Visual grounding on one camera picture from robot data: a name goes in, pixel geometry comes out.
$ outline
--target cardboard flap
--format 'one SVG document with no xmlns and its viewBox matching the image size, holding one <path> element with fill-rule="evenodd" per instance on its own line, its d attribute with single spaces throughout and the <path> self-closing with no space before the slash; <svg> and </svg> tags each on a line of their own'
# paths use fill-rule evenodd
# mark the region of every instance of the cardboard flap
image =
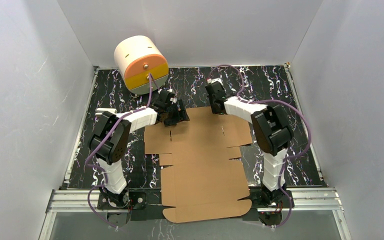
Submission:
<svg viewBox="0 0 384 240">
<path fill-rule="evenodd" d="M 164 216 L 174 223 L 241 216 L 251 208 L 239 146 L 252 143 L 247 121 L 188 108 L 188 122 L 145 128 L 146 154 L 159 154 Z"/>
<path fill-rule="evenodd" d="M 195 206 L 167 208 L 162 211 L 164 217 L 173 223 L 186 223 L 211 219 L 223 219 L 246 214 L 251 208 L 249 199 L 240 201 L 217 202 Z"/>
</svg>

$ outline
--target metal frame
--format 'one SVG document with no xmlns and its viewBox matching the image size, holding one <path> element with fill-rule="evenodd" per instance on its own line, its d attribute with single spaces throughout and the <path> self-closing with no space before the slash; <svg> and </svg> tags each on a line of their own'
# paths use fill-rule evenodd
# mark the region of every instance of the metal frame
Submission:
<svg viewBox="0 0 384 240">
<path fill-rule="evenodd" d="M 261 65 L 261 64 L 231 64 L 234 67 L 261 67 L 261 66 L 267 66 L 267 65 Z M 118 67 L 99 67 L 95 66 L 96 71 L 99 70 L 112 70 L 117 69 Z M 217 67 L 214 66 L 168 66 L 169 69 L 186 69 L 186 68 L 214 68 Z"/>
<path fill-rule="evenodd" d="M 92 85 L 90 88 L 89 96 L 87 97 L 88 103 L 91 102 L 92 93 L 94 92 L 94 86 L 95 86 L 95 83 L 97 81 L 98 71 L 99 70 L 96 69 L 95 73 L 93 75 Z M 65 177 L 64 177 L 64 181 L 63 181 L 63 183 L 65 183 L 65 184 L 70 183 L 70 175 L 72 174 L 72 170 L 73 170 L 74 156 L 76 155 L 76 150 L 77 150 L 77 147 L 79 146 L 80 137 L 82 135 L 82 130 L 83 130 L 83 125 L 85 123 L 87 115 L 88 115 L 88 109 L 86 108 L 84 111 L 84 115 L 81 118 L 80 126 L 78 127 L 77 137 L 75 138 L 75 143 L 74 143 L 73 151 L 71 153 L 71 157 L 70 157 L 69 162 L 68 162 L 67 171 L 65 171 Z"/>
<path fill-rule="evenodd" d="M 291 74 L 291 65 L 289 64 L 289 62 L 286 62 L 285 64 L 283 64 L 283 68 L 285 69 L 285 72 L 286 72 L 287 81 L 289 82 L 289 86 L 290 86 L 290 89 L 292 91 L 293 99 L 295 100 L 295 103 L 296 103 L 296 106 L 298 107 L 298 110 L 302 113 L 303 110 L 301 108 L 300 101 L 298 100 L 297 90 L 295 88 L 294 79 L 292 78 L 292 74 Z M 308 135 L 309 132 L 307 130 L 307 126 L 304 126 L 304 130 L 305 130 L 305 134 Z M 311 152 L 312 152 L 312 155 L 314 158 L 315 167 L 317 168 L 318 176 L 319 176 L 320 180 L 323 180 L 322 170 L 320 168 L 319 160 L 317 158 L 316 151 L 313 147 L 313 143 L 310 144 L 310 149 L 311 149 Z"/>
<path fill-rule="evenodd" d="M 335 217 L 336 226 L 339 231 L 340 239 L 342 240 L 351 240 L 351 234 L 348 230 L 347 222 L 345 221 L 344 211 L 336 210 L 333 211 L 333 216 Z"/>
<path fill-rule="evenodd" d="M 290 187 L 295 203 L 294 211 L 343 210 L 338 193 L 333 187 Z M 49 200 L 47 212 L 90 212 L 89 190 L 54 190 Z M 98 204 L 99 190 L 90 194 L 92 206 Z M 259 212 L 269 212 L 272 208 L 258 208 Z M 127 213 L 124 209 L 96 210 L 97 212 Z"/>
<path fill-rule="evenodd" d="M 52 228 L 54 227 L 56 212 L 48 212 L 43 221 L 42 230 L 40 231 L 39 240 L 48 240 L 51 238 Z"/>
<path fill-rule="evenodd" d="M 342 240 L 351 240 L 344 216 L 339 195 L 334 187 L 290 187 L 295 207 L 293 211 L 317 211 L 331 210 L 336 221 L 336 226 Z M 89 190 L 54 190 L 46 210 L 46 217 L 43 223 L 39 240 L 50 239 L 52 228 L 57 213 L 88 213 L 91 212 L 88 205 Z M 92 206 L 98 204 L 99 190 L 90 194 Z M 101 213 L 127 213 L 124 209 L 99 210 Z M 272 208 L 258 208 L 259 212 L 273 211 Z"/>
</svg>

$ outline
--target white arm link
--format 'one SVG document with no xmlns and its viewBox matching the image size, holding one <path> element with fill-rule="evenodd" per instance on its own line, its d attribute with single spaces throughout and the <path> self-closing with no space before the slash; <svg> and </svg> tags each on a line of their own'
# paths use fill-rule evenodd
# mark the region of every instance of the white arm link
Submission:
<svg viewBox="0 0 384 240">
<path fill-rule="evenodd" d="M 270 191 L 280 189 L 285 184 L 285 177 L 282 174 L 279 182 L 279 174 L 281 173 L 282 163 L 286 156 L 286 149 L 282 149 L 276 156 L 270 153 L 264 153 L 264 176 L 262 177 L 262 184 Z"/>
<path fill-rule="evenodd" d="M 249 123 L 252 123 L 251 114 L 255 113 L 256 111 L 261 111 L 266 107 L 267 105 L 264 104 L 251 104 L 241 102 L 236 96 L 230 97 L 227 99 L 227 101 L 224 102 L 224 108 L 226 109 L 227 114 L 240 117 Z"/>
<path fill-rule="evenodd" d="M 105 183 L 106 189 L 112 193 L 120 194 L 127 186 L 123 174 L 122 161 L 120 160 L 108 165 L 103 159 L 98 158 L 97 160 L 99 166 L 105 170 L 105 173 L 108 176 L 108 182 Z"/>
<path fill-rule="evenodd" d="M 121 116 L 125 114 L 126 112 L 117 113 L 116 116 L 118 118 L 121 118 Z M 134 131 L 140 128 L 154 125 L 157 121 L 157 112 L 154 109 L 148 107 L 145 110 L 135 112 L 125 117 L 123 120 L 128 120 L 129 122 L 131 122 L 130 133 L 133 133 Z"/>
</svg>

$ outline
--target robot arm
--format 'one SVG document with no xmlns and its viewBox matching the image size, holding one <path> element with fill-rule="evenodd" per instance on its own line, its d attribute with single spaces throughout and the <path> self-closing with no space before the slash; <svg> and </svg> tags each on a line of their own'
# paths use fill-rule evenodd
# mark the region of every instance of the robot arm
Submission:
<svg viewBox="0 0 384 240">
<path fill-rule="evenodd" d="M 121 158 L 125 155 L 129 134 L 146 126 L 164 123 L 165 126 L 173 126 L 182 121 L 189 121 L 183 101 L 176 100 L 171 90 L 160 90 L 158 98 L 151 107 L 141 107 L 131 112 L 115 113 L 115 109 L 100 109 L 99 120 L 89 142 L 89 148 L 93 151 L 103 141 L 110 129 L 119 118 L 125 116 L 111 137 L 97 151 L 96 158 L 99 165 L 105 170 L 107 182 L 105 183 L 106 195 L 117 206 L 125 205 L 123 199 L 127 182 L 123 174 Z"/>
<path fill-rule="evenodd" d="M 280 172 L 287 148 L 294 137 L 285 111 L 279 105 L 271 107 L 264 104 L 250 104 L 237 96 L 228 96 L 218 78 L 208 80 L 205 88 L 213 114 L 235 115 L 252 124 L 256 142 L 264 152 L 262 183 L 268 190 L 267 202 L 270 204 L 275 202 L 282 196 L 280 191 L 277 191 L 284 188 L 285 184 L 285 178 Z"/>
</svg>

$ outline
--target white wall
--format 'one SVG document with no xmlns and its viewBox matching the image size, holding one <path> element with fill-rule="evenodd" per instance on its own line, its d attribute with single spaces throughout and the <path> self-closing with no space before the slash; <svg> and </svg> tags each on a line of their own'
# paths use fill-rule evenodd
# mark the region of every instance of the white wall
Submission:
<svg viewBox="0 0 384 240">
<path fill-rule="evenodd" d="M 384 239 L 384 1 L 325 0 L 291 66 L 353 239 Z"/>
<path fill-rule="evenodd" d="M 322 0 L 58 0 L 94 66 L 150 37 L 170 66 L 292 61 Z"/>
<path fill-rule="evenodd" d="M 56 0 L 0 0 L 0 239 L 38 238 L 92 78 Z"/>
</svg>

